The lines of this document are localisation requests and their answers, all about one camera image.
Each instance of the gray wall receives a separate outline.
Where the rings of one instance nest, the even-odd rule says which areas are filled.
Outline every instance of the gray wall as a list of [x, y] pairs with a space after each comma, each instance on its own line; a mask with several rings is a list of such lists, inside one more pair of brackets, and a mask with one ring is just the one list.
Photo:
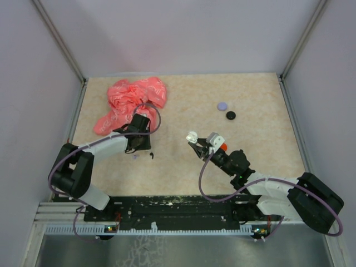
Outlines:
[[281, 73], [318, 0], [42, 0], [83, 73]]
[[330, 1], [287, 78], [314, 171], [345, 201], [349, 250], [356, 246], [355, 11], [355, 0]]
[[18, 266], [80, 82], [28, 0], [0, 4], [0, 265]]

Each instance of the black bottle cap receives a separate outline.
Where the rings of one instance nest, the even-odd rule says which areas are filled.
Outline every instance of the black bottle cap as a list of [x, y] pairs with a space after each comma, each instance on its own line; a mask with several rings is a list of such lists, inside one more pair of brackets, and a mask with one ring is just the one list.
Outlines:
[[234, 111], [229, 111], [228, 113], [226, 113], [226, 118], [228, 118], [229, 120], [233, 120], [234, 118], [236, 118], [236, 113]]

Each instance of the orange part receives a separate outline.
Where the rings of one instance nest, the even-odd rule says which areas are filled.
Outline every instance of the orange part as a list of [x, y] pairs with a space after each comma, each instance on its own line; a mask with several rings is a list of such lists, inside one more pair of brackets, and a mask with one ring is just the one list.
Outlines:
[[222, 150], [224, 150], [225, 152], [228, 150], [228, 146], [227, 146], [225, 143], [223, 143], [223, 144], [220, 146], [220, 148], [221, 148]]

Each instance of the beige countertop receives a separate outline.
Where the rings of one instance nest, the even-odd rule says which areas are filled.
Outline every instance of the beige countertop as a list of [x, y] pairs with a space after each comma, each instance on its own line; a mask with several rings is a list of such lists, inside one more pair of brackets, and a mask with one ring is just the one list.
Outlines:
[[[74, 136], [74, 144], [97, 140], [97, 120], [110, 110], [106, 91], [116, 81], [147, 76], [90, 78]], [[167, 86], [160, 110], [162, 125], [151, 135], [151, 151], [117, 154], [94, 166], [92, 183], [109, 195], [199, 194], [203, 161], [185, 139], [189, 131], [200, 138], [211, 132], [223, 136], [227, 153], [243, 149], [251, 168], [275, 176], [300, 176], [303, 163], [275, 73], [158, 76]], [[229, 121], [216, 105], [226, 102], [236, 113]], [[202, 187], [207, 194], [234, 192], [232, 177], [208, 164]]]

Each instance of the crumpled pink cloth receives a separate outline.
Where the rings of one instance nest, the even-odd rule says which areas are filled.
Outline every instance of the crumpled pink cloth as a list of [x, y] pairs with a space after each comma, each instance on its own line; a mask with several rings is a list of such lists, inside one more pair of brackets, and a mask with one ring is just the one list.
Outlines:
[[[150, 77], [129, 83], [120, 80], [107, 89], [107, 100], [111, 111], [99, 119], [94, 126], [98, 135], [108, 135], [132, 120], [135, 107], [141, 103], [151, 103], [163, 108], [166, 102], [167, 88], [158, 77]], [[156, 111], [150, 106], [140, 106], [136, 113], [146, 114], [151, 120], [150, 130], [156, 128]]]

